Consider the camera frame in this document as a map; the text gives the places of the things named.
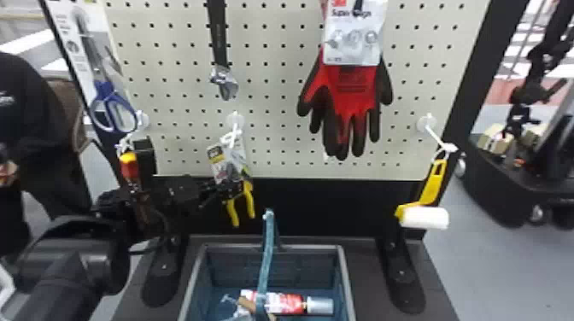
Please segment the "pegboard hook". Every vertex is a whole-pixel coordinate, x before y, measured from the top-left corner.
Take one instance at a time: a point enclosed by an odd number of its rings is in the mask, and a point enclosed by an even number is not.
[[[220,142],[228,145],[230,149],[235,146],[235,139],[237,136],[243,134],[243,125],[245,125],[245,117],[243,117],[237,110],[233,113],[228,114],[225,118],[225,122],[231,128],[231,131],[220,138]]]
[[[441,152],[444,152],[444,159],[447,160],[448,157],[452,154],[455,153],[456,151],[459,150],[458,147],[456,147],[455,144],[453,143],[445,143],[442,141],[442,139],[432,130],[434,127],[436,126],[436,118],[431,114],[428,113],[427,115],[421,117],[419,119],[419,121],[417,121],[417,129],[420,132],[424,132],[429,134],[432,139],[434,139],[438,145],[441,147],[434,155],[432,161],[435,160],[435,158],[441,154]]]

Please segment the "red work glove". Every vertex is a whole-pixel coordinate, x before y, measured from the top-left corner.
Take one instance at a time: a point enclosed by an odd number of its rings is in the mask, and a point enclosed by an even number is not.
[[[393,101],[393,90],[387,68],[381,58],[377,66],[330,66],[323,63],[319,52],[313,70],[303,86],[297,113],[307,116],[311,111],[309,130],[314,134],[323,122],[323,145],[329,156],[340,161],[349,153],[349,135],[353,126],[353,155],[365,150],[367,114],[369,137],[380,137],[380,103]]]

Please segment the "spray can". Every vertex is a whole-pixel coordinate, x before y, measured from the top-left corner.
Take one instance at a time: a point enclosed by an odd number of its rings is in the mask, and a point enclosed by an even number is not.
[[[240,293],[253,302],[256,294],[249,289],[242,289]],[[265,309],[276,315],[332,315],[334,303],[331,298],[267,292]]]

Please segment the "pegboard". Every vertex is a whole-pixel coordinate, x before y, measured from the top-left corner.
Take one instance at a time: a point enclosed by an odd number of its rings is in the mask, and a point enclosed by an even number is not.
[[[420,180],[436,143],[416,129],[432,113],[442,133],[488,0],[389,2],[383,51],[395,100],[382,106],[381,139],[346,161],[324,162],[320,132],[296,114],[318,54],[317,0],[228,0],[227,42],[237,98],[223,102],[212,68],[202,1],[108,1],[103,5],[130,100],[151,118],[159,173],[211,175],[206,148],[246,117],[244,138],[256,177]]]

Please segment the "blue strap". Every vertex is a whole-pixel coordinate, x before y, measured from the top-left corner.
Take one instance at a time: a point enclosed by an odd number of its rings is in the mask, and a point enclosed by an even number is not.
[[[265,310],[267,299],[267,283],[269,282],[269,271],[273,257],[273,242],[275,241],[275,213],[272,209],[265,210],[265,249],[263,250],[263,260],[259,271],[259,282],[257,284],[257,296],[255,297],[255,321],[269,321]]]

